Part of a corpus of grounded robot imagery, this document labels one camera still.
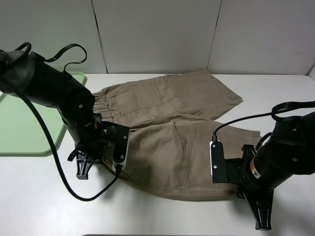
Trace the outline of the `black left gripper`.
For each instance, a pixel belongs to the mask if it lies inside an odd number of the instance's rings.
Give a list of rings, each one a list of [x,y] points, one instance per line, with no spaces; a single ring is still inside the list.
[[[102,115],[96,113],[93,120],[86,125],[78,126],[75,122],[71,122],[67,125],[67,129],[75,141],[75,150],[67,160],[73,161],[76,157],[76,177],[79,180],[88,180],[95,159],[99,158],[109,143],[115,141],[116,126],[109,121],[103,121]]]

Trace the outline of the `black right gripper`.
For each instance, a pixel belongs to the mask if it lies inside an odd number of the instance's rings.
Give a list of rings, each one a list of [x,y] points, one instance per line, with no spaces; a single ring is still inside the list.
[[[243,145],[241,158],[226,159],[228,183],[237,185],[237,197],[246,199],[255,219],[255,229],[269,231],[273,205],[273,191],[258,183],[251,170],[251,161],[256,155],[253,145]]]

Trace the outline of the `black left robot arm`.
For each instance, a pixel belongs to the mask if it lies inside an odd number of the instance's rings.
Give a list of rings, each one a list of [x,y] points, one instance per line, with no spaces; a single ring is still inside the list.
[[[30,102],[58,110],[75,141],[68,160],[76,160],[78,179],[88,179],[91,166],[100,162],[116,132],[113,123],[93,111],[92,93],[39,54],[21,49],[0,52],[0,90],[12,96],[20,92]]]

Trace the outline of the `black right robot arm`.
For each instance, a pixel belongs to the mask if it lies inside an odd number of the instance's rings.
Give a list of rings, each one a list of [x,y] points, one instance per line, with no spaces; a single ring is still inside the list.
[[[243,157],[227,160],[226,170],[248,202],[255,228],[270,230],[274,189],[292,175],[315,172],[315,114],[277,122],[264,145],[243,146]]]

